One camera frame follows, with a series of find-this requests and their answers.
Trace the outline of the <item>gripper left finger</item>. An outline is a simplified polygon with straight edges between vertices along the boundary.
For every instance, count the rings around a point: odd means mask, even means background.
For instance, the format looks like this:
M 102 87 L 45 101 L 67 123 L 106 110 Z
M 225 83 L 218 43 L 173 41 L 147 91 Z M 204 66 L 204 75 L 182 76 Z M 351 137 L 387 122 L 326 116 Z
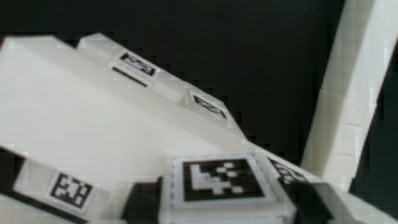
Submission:
M 161 182 L 136 182 L 129 191 L 120 218 L 127 224 L 159 224 Z

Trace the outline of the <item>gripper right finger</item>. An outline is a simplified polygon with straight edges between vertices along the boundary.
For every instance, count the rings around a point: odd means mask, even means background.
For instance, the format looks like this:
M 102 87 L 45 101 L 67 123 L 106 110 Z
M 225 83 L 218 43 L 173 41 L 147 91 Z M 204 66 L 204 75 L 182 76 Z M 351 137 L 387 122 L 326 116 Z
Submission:
M 284 185 L 284 190 L 296 207 L 292 224 L 355 224 L 326 183 L 291 182 Z

